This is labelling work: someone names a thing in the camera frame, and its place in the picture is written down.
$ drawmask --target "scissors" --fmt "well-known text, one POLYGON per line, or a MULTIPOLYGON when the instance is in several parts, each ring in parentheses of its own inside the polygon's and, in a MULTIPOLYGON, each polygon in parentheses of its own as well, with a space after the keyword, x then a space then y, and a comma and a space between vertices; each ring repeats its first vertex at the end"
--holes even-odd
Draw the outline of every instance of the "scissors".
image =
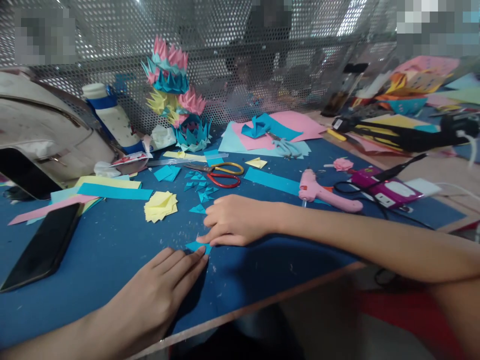
POLYGON ((218 187, 224 188, 224 189, 233 189, 236 188, 238 185, 240 185, 240 178, 235 175, 242 175, 244 173, 244 168, 238 165, 237 163, 234 162, 222 162, 220 164, 216 164, 213 166, 199 166, 199 165, 194 165, 191 162, 186 163, 183 165, 186 168, 201 171, 201 172, 206 172, 206 176, 218 187), (240 171, 232 171, 228 170, 226 168, 223 168, 222 166, 230 165, 233 167, 238 168, 240 171), (214 173, 214 170, 218 171, 223 171, 224 173, 228 173, 231 175, 227 174, 219 174, 219 173, 214 173), (227 179, 235 179, 236 183, 234 184, 222 184, 215 180, 215 178, 227 178, 227 179))
POLYGON ((273 141, 272 144, 275 145, 276 152, 290 160, 291 157, 294 159, 302 155, 302 153, 294 146, 290 141, 285 140, 284 138, 279 138, 277 135, 272 134, 270 131, 266 132, 271 136, 273 141))

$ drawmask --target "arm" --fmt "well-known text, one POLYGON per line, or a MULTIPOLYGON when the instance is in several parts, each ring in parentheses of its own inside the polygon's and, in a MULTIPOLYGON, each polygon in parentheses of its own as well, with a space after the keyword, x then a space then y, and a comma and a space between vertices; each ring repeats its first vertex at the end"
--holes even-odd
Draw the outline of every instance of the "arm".
POLYGON ((237 195, 207 210, 201 243, 245 246, 280 233, 330 245, 406 278, 430 284, 465 350, 480 354, 480 245, 460 237, 396 222, 321 211, 237 195))
POLYGON ((0 351, 2 360, 124 359, 164 338, 183 299, 207 264, 205 247, 186 256, 166 248, 104 307, 0 351))

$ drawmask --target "finger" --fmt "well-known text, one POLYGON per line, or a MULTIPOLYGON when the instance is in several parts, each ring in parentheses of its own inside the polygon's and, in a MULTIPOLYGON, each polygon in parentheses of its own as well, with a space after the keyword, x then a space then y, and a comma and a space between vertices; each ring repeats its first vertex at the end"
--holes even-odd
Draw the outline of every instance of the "finger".
POLYGON ((185 299, 190 289, 202 273, 202 270, 205 268, 205 265, 207 265, 208 261, 208 255, 202 256, 200 261, 198 261, 175 286, 175 289, 173 289, 173 300, 177 304, 180 304, 185 299))
POLYGON ((210 246, 217 246, 217 245, 245 246, 247 245, 247 243, 243 238, 243 236, 225 234, 225 235, 216 237, 212 241, 210 241, 210 246))
POLYGON ((211 242, 213 239, 221 237, 222 235, 228 234, 228 230, 225 226, 220 224, 216 224, 214 227, 210 229, 208 234, 201 236, 201 241, 199 243, 206 244, 211 242))
POLYGON ((196 263, 200 261, 202 256, 205 254, 205 246, 201 246, 198 248, 197 251, 191 253, 188 256, 185 256, 179 262, 177 262, 167 273, 165 274, 168 276, 168 281, 173 285, 177 285, 177 283, 185 276, 189 270, 195 266, 196 263))
POLYGON ((211 227, 214 226, 218 221, 219 221, 219 219, 218 219, 218 215, 217 215, 217 214, 210 214, 210 215, 207 215, 205 219, 203 219, 203 224, 204 224, 206 227, 211 228, 211 227))
POLYGON ((153 269, 154 267, 164 262, 165 259, 167 259, 173 253, 174 253, 174 250, 172 248, 166 247, 162 251, 160 251, 157 255, 155 255, 155 257, 152 260, 147 262, 145 266, 148 266, 150 269, 153 269))
POLYGON ((162 263, 155 266, 154 269, 159 275, 163 275, 168 270, 173 268, 175 264, 178 263, 180 260, 182 260, 185 256, 186 255, 182 250, 177 250, 172 255, 167 257, 162 263))

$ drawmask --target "white bottle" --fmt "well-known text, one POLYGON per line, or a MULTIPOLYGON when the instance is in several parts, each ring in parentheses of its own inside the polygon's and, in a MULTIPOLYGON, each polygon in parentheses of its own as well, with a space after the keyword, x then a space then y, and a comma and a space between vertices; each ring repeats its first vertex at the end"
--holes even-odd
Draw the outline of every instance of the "white bottle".
POLYGON ((102 83, 85 85, 83 96, 91 105, 98 119, 127 154, 144 151, 144 146, 124 109, 118 105, 117 96, 110 86, 102 83))

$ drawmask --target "floor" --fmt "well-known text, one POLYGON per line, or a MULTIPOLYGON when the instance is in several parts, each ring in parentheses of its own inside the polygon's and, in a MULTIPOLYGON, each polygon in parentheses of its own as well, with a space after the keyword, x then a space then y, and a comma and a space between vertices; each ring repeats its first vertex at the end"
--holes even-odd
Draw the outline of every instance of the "floor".
MULTIPOLYGON (((305 360, 435 360, 411 333, 365 314, 359 314, 351 299, 354 286, 375 287, 368 266, 353 277, 318 286, 280 303, 305 360)), ((143 360, 167 360, 166 352, 143 360)))

